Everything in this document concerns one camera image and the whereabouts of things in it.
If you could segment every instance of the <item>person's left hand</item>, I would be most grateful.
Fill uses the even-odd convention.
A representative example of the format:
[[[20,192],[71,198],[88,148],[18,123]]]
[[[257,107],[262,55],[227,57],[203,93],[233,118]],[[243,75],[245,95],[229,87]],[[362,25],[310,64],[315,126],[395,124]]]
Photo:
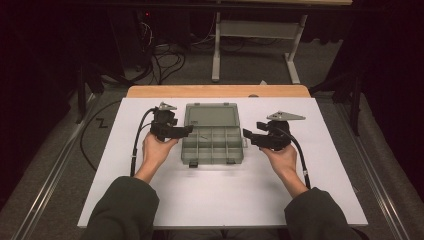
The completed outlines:
[[[168,157],[169,151],[178,143],[178,139],[159,141],[155,135],[147,133],[143,141],[143,163],[134,177],[149,183],[153,175]]]

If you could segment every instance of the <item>clear plastic organizer box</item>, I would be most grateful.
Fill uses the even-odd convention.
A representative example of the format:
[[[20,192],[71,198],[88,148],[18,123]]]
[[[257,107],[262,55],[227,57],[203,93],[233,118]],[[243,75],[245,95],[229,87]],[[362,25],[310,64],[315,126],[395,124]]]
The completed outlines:
[[[193,132],[183,139],[181,159],[190,167],[199,164],[240,164],[243,144],[237,104],[187,104],[184,125]]]

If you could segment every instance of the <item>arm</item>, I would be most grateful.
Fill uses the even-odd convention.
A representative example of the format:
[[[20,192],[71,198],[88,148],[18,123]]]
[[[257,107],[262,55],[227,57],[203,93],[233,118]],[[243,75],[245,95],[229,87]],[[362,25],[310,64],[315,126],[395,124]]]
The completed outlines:
[[[151,239],[159,198],[149,183],[177,142],[163,143],[147,134],[140,169],[134,178],[120,177],[110,185],[81,239]]]
[[[343,211],[327,192],[308,190],[296,173],[297,153],[288,145],[281,151],[261,149],[293,200],[285,209],[292,239],[361,239],[349,227]]]

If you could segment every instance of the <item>white table surface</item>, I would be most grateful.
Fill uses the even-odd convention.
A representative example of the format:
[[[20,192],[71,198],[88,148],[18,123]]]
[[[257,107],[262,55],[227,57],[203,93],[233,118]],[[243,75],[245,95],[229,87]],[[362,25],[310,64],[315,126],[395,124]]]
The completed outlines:
[[[340,161],[318,105],[313,98],[124,98],[103,157],[83,208],[79,227],[86,227],[90,214],[111,182],[128,176],[135,135],[143,114],[160,102],[176,106],[178,125],[184,123],[187,103],[237,103],[240,127],[253,133],[256,122],[277,111],[305,116],[290,121],[290,131],[305,156],[312,187],[328,191],[350,225],[368,224]],[[153,119],[149,114],[145,123]],[[137,167],[142,161],[141,144],[149,127],[140,134]],[[273,172],[265,154],[252,146],[244,148],[237,165],[199,165],[188,168],[181,161],[180,141],[154,176],[151,186],[159,198],[154,226],[157,229],[230,228],[284,226],[284,208],[291,197]],[[297,170],[301,174],[298,159]]]

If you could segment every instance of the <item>jacket sleeve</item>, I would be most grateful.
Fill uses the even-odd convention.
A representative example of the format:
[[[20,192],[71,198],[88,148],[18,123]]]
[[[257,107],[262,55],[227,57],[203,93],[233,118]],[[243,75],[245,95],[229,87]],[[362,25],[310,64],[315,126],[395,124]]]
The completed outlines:
[[[313,188],[285,209],[287,227],[294,240],[361,238],[349,227],[343,211],[328,192]]]
[[[151,239],[158,205],[149,184],[119,177],[97,203],[81,239]]]

